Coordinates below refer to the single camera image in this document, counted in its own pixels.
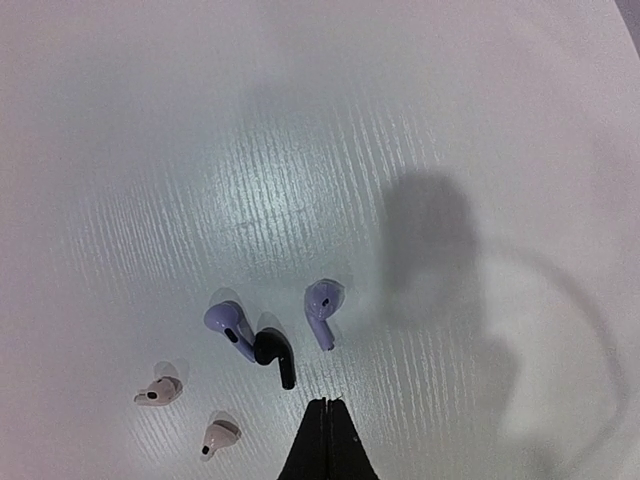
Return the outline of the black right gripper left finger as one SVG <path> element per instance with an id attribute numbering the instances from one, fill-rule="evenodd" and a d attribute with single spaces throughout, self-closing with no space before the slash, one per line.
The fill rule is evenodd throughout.
<path id="1" fill-rule="evenodd" d="M 327 471 L 327 400 L 309 402 L 278 480 L 323 480 Z"/>

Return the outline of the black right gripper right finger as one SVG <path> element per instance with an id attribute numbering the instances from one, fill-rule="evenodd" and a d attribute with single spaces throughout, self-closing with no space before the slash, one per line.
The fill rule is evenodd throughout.
<path id="1" fill-rule="evenodd" d="M 328 401 L 327 468 L 329 479 L 379 480 L 341 399 Z"/>

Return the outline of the black earbud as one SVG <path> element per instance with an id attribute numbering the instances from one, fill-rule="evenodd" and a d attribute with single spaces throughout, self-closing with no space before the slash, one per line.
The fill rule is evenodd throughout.
<path id="1" fill-rule="evenodd" d="M 255 336 L 255 361 L 261 366 L 277 362 L 281 385 L 292 390 L 296 385 L 296 370 L 293 349 L 287 337 L 278 329 L 266 327 Z"/>

